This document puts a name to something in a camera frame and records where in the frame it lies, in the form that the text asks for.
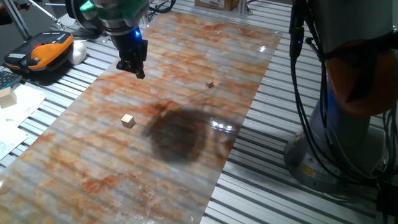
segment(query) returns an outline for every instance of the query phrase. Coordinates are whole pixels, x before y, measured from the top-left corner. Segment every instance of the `yellow label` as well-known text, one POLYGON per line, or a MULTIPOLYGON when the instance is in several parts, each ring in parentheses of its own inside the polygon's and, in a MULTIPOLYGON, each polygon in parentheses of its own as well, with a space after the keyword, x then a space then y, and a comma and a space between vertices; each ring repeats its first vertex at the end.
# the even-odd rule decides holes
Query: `yellow label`
POLYGON ((311 177, 313 176, 313 174, 315 172, 313 169, 311 169, 309 166, 307 166, 305 164, 303 164, 301 166, 301 171, 303 171, 305 174, 307 174, 307 175, 309 175, 311 177))

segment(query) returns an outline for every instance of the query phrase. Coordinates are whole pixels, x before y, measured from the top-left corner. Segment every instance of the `plastic sheet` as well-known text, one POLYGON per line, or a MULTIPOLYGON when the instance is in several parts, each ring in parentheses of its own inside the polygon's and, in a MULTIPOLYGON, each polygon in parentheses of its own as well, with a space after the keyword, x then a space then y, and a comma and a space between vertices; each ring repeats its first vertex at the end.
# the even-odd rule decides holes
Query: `plastic sheet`
POLYGON ((2 172, 2 222, 200 222, 281 33, 171 12, 143 37, 145 79, 113 63, 2 172))

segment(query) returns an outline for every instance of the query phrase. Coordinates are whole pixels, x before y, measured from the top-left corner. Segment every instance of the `black cable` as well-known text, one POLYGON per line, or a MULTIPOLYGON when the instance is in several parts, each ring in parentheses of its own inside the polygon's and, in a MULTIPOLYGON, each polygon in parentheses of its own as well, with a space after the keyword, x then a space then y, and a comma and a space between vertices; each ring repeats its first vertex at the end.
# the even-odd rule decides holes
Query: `black cable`
MULTIPOLYGON (((163 6, 167 1, 160 3, 159 5, 163 6)), ((154 12, 158 12, 158 13, 168 13, 172 10, 175 2, 177 0, 171 0, 170 6, 166 7, 164 9, 159 9, 159 8, 153 8, 153 7, 149 7, 150 10, 154 11, 154 12)))
POLYGON ((157 9, 157 10, 159 10, 159 8, 162 7, 164 4, 166 4, 168 1, 169 1, 169 0, 166 0, 166 1, 162 2, 162 3, 160 3, 160 4, 155 5, 155 8, 150 7, 149 10, 150 10, 151 12, 147 15, 147 16, 148 16, 147 20, 150 22, 150 21, 152 20, 153 16, 156 14, 156 11, 154 11, 154 10, 152 10, 152 9, 157 9))
POLYGON ((247 12, 250 14, 250 15, 253 15, 253 12, 250 10, 250 8, 249 8, 249 4, 250 3, 252 3, 252 2, 260 2, 259 0, 250 0, 250 1, 248 1, 247 3, 246 3, 246 10, 247 10, 247 12))
POLYGON ((386 142, 387 142, 386 145, 389 150, 389 159, 387 162, 386 170, 381 178, 382 181, 388 180, 392 176, 398 173, 398 169, 394 170, 394 164, 396 161, 396 142, 398 142, 396 112, 397 112, 397 105, 395 105, 393 109, 390 110, 387 116, 387 120, 386 120, 386 113, 383 114, 383 126, 384 126, 384 132, 386 133, 386 142))
POLYGON ((87 39, 87 38, 90 38, 90 37, 97 38, 97 37, 106 37, 106 36, 108 36, 108 34, 103 32, 100 35, 96 35, 96 34, 74 35, 73 38, 75 38, 75 39, 87 39))
MULTIPOLYGON (((313 19, 312 19, 312 16, 310 15, 309 8, 304 9, 304 11, 305 11, 305 10, 307 10, 307 11, 306 11, 306 12, 301 12, 301 13, 305 13, 305 22, 308 24, 308 27, 309 27, 309 29, 310 29, 310 32, 312 33, 312 35, 313 35, 313 37, 314 37, 314 39, 315 39, 315 43, 318 45, 318 48, 320 49, 320 52, 322 52, 322 46, 320 45, 320 41, 319 41, 319 39, 318 39, 318 36, 317 36, 316 30, 315 30, 315 27, 314 27, 314 25, 313 25, 313 19)), ((291 45, 292 45, 292 44, 295 44, 294 47, 297 47, 297 48, 298 48, 298 45, 296 44, 297 41, 298 41, 298 43, 301 43, 303 40, 302 40, 302 39, 301 39, 301 40, 293 40, 293 42, 291 42, 291 45)), ((316 143, 316 141, 315 141, 315 139, 314 139, 314 137, 313 137, 313 134, 312 134, 312 131, 311 131, 311 128, 310 128, 310 125, 309 125, 307 116, 305 115, 305 110, 304 110, 304 108, 303 108, 303 105, 302 105, 302 102, 301 102, 301 99, 300 99, 300 94, 299 94, 299 91, 298 91, 298 88, 297 88, 297 77, 296 77, 296 74, 295 74, 295 63, 296 63, 296 61, 297 61, 297 57, 298 57, 299 54, 300 54, 299 51, 300 51, 301 47, 300 47, 299 49, 294 49, 294 47, 291 48, 291 50, 290 50, 290 55, 291 55, 292 80, 293 80, 294 89, 295 89, 295 98, 296 98, 297 112, 298 112, 298 115, 299 115, 299 117, 300 117, 300 121, 301 121, 301 123, 302 123, 303 131, 304 131, 304 133, 305 133, 305 135, 306 135, 306 138, 307 138, 307 141, 308 141, 308 145, 310 146, 310 149, 311 149, 313 155, 314 155, 315 158, 317 159, 318 163, 319 163, 330 175, 332 175, 333 177, 335 177, 335 178, 337 178, 337 179, 339 179, 339 180, 341 180, 341 181, 344 181, 344 182, 347 182, 347 183, 350 183, 350 184, 359 184, 359 185, 373 184, 373 183, 370 182, 370 181, 365 181, 365 180, 361 180, 361 179, 357 178, 355 175, 351 174, 351 172, 350 172, 349 169, 345 169, 345 168, 342 167, 341 165, 340 165, 340 166, 336 165, 336 164, 325 154, 325 152, 323 152, 323 151, 319 148, 318 144, 316 143), (344 173, 346 173, 347 175, 349 175, 351 178, 358 180, 359 182, 353 182, 353 181, 351 181, 351 180, 347 180, 347 179, 345 179, 345 178, 339 177, 339 176, 335 175, 334 173, 332 173, 332 171, 330 171, 330 170, 324 165, 324 163, 320 160, 320 158, 319 158, 317 152, 314 150, 314 146, 313 146, 312 144, 314 144, 314 146, 316 147, 316 149, 321 153, 321 155, 322 155, 330 164, 333 164, 335 167, 339 168, 341 171, 343 171, 344 173)), ((321 95, 320 95, 320 103, 321 103, 321 107, 320 107, 320 108, 321 108, 321 110, 322 110, 322 112, 321 112, 322 122, 323 122, 323 124, 324 124, 324 128, 326 128, 326 127, 327 127, 327 126, 326 126, 327 120, 326 120, 326 117, 325 117, 325 113, 323 112, 323 107, 325 106, 325 105, 324 105, 324 102, 326 102, 325 108, 327 108, 326 65, 325 65, 325 61, 322 59, 322 57, 320 57, 320 60, 321 60, 322 65, 323 65, 323 66, 322 66, 322 67, 323 67, 323 69, 322 69, 322 75, 323 75, 322 77, 323 77, 323 80, 322 80, 322 85, 321 85, 322 91, 321 91, 321 95)), ((327 134, 326 134, 326 140, 328 141, 328 145, 329 145, 330 151, 331 151, 331 153, 333 154, 333 149, 332 149, 331 144, 330 144, 330 142, 329 142, 329 140, 328 140, 327 134)), ((336 155, 333 155, 333 156, 335 157, 335 160, 336 160, 336 161, 340 161, 340 160, 336 157, 336 155)))

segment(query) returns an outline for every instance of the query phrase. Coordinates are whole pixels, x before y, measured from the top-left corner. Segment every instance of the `white object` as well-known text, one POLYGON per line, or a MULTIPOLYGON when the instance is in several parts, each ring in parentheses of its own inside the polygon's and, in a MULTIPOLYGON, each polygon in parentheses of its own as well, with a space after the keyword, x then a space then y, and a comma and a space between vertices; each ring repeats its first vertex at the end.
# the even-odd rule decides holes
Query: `white object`
POLYGON ((1 108, 7 108, 12 105, 17 104, 17 96, 11 87, 7 87, 3 90, 0 90, 0 106, 1 108))
POLYGON ((2 124, 0 126, 0 159, 8 155, 26 139, 27 135, 21 129, 2 124))
POLYGON ((86 58, 86 54, 86 46, 80 41, 74 42, 73 52, 69 54, 69 61, 72 65, 78 65, 86 58))
POLYGON ((133 125, 135 125, 136 121, 134 120, 134 117, 128 114, 125 114, 123 118, 121 119, 121 122, 124 127, 126 128, 132 128, 133 125))
POLYGON ((44 92, 35 90, 31 87, 17 84, 14 88, 18 103, 16 105, 0 109, 0 127, 8 124, 18 127, 27 117, 29 117, 47 97, 44 92))

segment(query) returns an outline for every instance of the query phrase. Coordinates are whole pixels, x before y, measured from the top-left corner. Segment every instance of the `small wooden block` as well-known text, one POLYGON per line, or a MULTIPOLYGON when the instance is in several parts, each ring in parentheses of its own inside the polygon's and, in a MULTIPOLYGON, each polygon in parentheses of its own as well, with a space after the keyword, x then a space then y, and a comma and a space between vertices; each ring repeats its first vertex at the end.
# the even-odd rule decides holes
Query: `small wooden block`
POLYGON ((207 80, 207 81, 206 81, 206 86, 207 86, 208 88, 211 88, 211 87, 214 86, 214 82, 213 82, 212 80, 207 80))
POLYGON ((134 117, 128 114, 125 114, 123 118, 121 119, 122 124, 126 128, 132 128, 133 125, 135 125, 136 121, 134 120, 134 117))
POLYGON ((17 96, 11 87, 0 90, 0 106, 2 109, 17 104, 17 96))

